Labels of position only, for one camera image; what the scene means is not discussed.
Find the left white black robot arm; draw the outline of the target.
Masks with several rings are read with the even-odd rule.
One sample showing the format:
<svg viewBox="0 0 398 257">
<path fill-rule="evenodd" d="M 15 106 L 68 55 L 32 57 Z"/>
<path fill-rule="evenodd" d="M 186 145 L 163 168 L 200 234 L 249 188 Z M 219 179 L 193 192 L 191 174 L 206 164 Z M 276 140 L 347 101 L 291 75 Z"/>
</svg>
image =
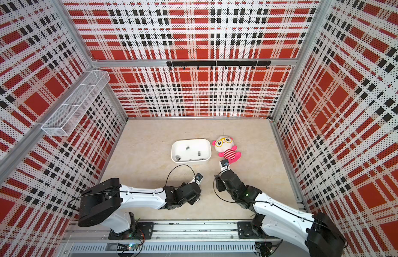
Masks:
<svg viewBox="0 0 398 257">
<path fill-rule="evenodd" d="M 173 210 L 185 203 L 193 205 L 200 198 L 203 176 L 179 187 L 135 188 L 120 184 L 118 178 L 104 181 L 81 194 L 78 226 L 102 225 L 120 235 L 134 228 L 134 215 L 127 208 Z"/>
</svg>

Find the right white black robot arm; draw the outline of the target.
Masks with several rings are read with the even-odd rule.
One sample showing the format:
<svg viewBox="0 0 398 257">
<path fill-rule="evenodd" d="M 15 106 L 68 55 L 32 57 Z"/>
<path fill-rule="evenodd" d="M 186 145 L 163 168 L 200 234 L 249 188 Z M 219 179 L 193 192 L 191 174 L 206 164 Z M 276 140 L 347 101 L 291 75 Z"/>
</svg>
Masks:
<svg viewBox="0 0 398 257">
<path fill-rule="evenodd" d="M 253 212 L 252 230 L 258 237 L 276 237 L 312 257 L 340 257 L 348 242 L 331 218 L 322 212 L 302 212 L 271 198 L 258 188 L 245 185 L 230 169 L 215 175 L 216 194 L 226 191 L 230 203 Z"/>
</svg>

